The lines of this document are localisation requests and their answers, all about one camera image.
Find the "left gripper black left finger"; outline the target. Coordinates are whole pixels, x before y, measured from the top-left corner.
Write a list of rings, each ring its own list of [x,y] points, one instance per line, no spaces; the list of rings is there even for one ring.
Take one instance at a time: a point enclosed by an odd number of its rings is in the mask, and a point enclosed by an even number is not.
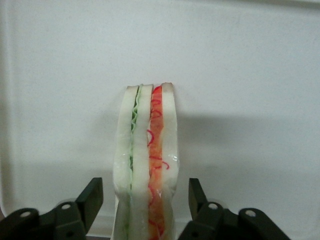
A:
[[[45,214],[21,208],[0,221],[2,240],[85,240],[104,202],[103,179],[93,178],[74,201]]]

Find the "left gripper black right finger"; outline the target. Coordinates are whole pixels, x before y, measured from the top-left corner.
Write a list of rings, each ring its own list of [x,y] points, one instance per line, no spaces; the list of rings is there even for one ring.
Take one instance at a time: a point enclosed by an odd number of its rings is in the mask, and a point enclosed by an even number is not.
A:
[[[199,179],[188,182],[188,204],[192,220],[180,240],[288,240],[289,237],[261,210],[243,208],[237,214],[209,201]]]

